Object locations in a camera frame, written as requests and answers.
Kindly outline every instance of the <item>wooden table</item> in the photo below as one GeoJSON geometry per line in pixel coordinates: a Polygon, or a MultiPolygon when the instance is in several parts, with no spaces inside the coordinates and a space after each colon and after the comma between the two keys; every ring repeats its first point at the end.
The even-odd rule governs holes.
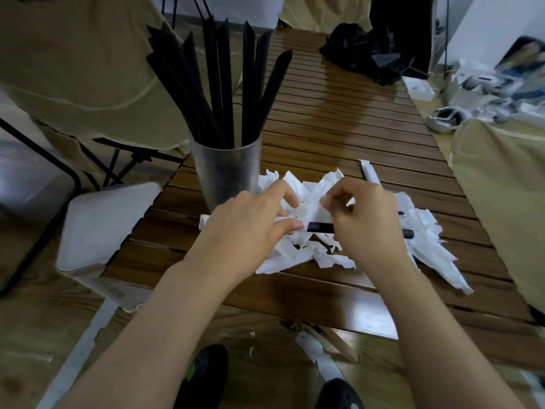
{"type": "MultiPolygon", "coordinates": [[[[381,87],[348,73],[318,52],[324,34],[277,31],[268,71],[286,49],[293,60],[263,131],[262,171],[290,170],[319,181],[338,168],[363,178],[359,159],[370,160],[389,190],[409,194],[433,212],[441,237],[475,291],[464,295],[421,266],[437,293],[482,352],[491,359],[541,370],[545,347],[526,303],[486,231],[453,177],[433,137],[400,83],[381,87]]],[[[242,90],[234,96],[240,111],[242,90]]],[[[191,157],[137,224],[103,277],[154,287],[180,261],[208,213],[191,157]]],[[[397,338],[380,295],[364,274],[310,261],[273,275],[254,275],[225,303],[324,327],[397,338]]]]}

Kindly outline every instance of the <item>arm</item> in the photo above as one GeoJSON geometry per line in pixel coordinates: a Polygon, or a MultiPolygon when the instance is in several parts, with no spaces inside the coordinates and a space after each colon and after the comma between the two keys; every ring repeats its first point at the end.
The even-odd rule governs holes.
{"type": "Polygon", "coordinates": [[[278,181],[259,196],[242,192],[218,206],[183,261],[165,272],[146,305],[56,408],[172,408],[194,348],[223,299],[280,238],[303,228],[294,219],[275,223],[279,210],[286,214],[282,199],[299,205],[278,181]]]}
{"type": "Polygon", "coordinates": [[[322,199],[335,237],[365,270],[384,302],[416,405],[423,409],[523,409],[406,253],[392,192],[345,177],[322,199]],[[346,207],[354,197],[356,204],[346,207]]]}

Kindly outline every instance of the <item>translucent cup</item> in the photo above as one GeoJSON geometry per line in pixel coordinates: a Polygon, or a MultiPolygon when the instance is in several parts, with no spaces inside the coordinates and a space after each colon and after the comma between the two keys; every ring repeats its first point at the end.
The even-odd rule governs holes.
{"type": "Polygon", "coordinates": [[[208,148],[195,142],[191,135],[189,143],[210,212],[241,191],[257,193],[261,136],[254,143],[237,149],[208,148]]]}

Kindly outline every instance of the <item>black shoe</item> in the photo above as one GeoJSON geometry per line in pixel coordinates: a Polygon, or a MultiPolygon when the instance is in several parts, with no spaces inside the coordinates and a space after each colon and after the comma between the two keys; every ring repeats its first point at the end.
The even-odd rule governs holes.
{"type": "Polygon", "coordinates": [[[316,409],[364,409],[364,404],[350,383],[337,378],[322,387],[316,409]]]}
{"type": "Polygon", "coordinates": [[[201,349],[181,383],[173,409],[217,409],[227,382],[228,368],[225,347],[211,345],[201,349]]]}

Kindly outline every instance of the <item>forearm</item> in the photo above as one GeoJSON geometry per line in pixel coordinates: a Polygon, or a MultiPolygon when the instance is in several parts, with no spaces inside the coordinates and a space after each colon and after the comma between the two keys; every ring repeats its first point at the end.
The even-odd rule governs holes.
{"type": "Polygon", "coordinates": [[[377,288],[396,324],[399,345],[418,407],[523,408],[410,262],[377,288]]]}
{"type": "Polygon", "coordinates": [[[228,283],[175,264],[150,300],[57,408],[172,408],[191,354],[228,283]]]}

